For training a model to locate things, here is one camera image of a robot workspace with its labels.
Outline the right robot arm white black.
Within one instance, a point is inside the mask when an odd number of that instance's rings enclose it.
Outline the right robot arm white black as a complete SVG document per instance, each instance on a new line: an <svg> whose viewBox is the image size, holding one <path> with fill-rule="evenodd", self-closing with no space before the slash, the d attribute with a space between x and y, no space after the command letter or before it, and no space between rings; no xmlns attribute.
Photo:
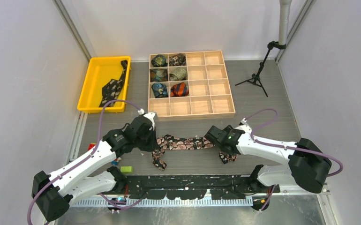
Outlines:
<svg viewBox="0 0 361 225"><path fill-rule="evenodd" d="M257 165L247 183L254 192L274 185L298 185L319 194L332 163L317 146L306 138L298 142L281 142L253 134L248 124L224 129L212 126L204 136L229 156L252 155L276 162L276 166Z"/></svg>

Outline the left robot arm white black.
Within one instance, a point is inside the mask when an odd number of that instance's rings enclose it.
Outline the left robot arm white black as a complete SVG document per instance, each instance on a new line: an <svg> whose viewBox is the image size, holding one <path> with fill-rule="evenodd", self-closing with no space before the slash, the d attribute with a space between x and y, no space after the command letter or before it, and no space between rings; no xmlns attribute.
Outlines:
<svg viewBox="0 0 361 225"><path fill-rule="evenodd" d="M103 165L131 152L134 148L152 151L157 145L155 112L139 115L125 129L114 129L105 136L98 136L95 148L84 153L68 165L45 173L38 172L33 178L31 210L37 204L47 222L63 216L71 204L89 196L112 191L120 194L125 190L125 176L117 167L89 177Z"/></svg>

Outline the pink floral black tie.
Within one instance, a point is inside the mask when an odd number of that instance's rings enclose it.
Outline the pink floral black tie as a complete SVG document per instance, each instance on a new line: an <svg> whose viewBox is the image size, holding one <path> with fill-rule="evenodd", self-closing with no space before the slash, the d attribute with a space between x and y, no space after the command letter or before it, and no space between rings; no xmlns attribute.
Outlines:
<svg viewBox="0 0 361 225"><path fill-rule="evenodd" d="M192 137L192 138L178 138L172 135L164 135L156 139L158 146L153 149L152 163L153 165L164 171L167 164L161 157L170 150L202 150L214 147L214 144L208 141L205 137Z"/></svg>

